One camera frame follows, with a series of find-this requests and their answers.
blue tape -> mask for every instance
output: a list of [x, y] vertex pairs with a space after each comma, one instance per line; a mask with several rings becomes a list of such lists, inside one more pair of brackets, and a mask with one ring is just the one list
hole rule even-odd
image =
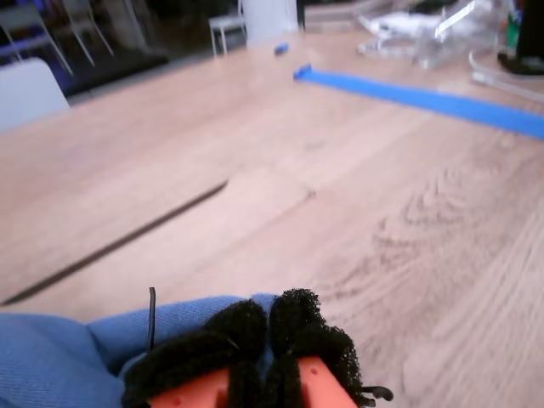
[[354, 94], [391, 100], [403, 105], [544, 139], [544, 116], [526, 110], [447, 93], [371, 81], [357, 76], [314, 71], [311, 65], [303, 66], [294, 73], [293, 77], [297, 81], [314, 82]]

table surface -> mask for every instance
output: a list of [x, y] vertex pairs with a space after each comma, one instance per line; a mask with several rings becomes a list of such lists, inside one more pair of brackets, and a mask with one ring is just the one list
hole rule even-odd
[[544, 399], [544, 144], [295, 83], [311, 62], [539, 106], [355, 54], [361, 33], [293, 36], [79, 105], [0, 137], [0, 298], [217, 183], [223, 192], [3, 311], [91, 320], [222, 293], [320, 294], [395, 407]]

blue cloth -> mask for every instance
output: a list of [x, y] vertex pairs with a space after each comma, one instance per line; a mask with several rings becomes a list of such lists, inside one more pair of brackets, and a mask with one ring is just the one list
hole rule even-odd
[[[256, 295], [269, 313], [273, 295]], [[238, 297], [161, 306], [156, 344], [194, 330]], [[84, 325], [61, 317], [0, 314], [0, 408], [118, 408], [122, 374], [145, 351], [149, 310]], [[271, 361], [267, 351], [259, 362]]]
[[353, 75], [315, 71], [311, 65], [305, 65], [295, 72], [294, 78], [297, 81], [313, 82], [544, 139], [544, 116], [526, 110], [448, 93], [372, 81]]

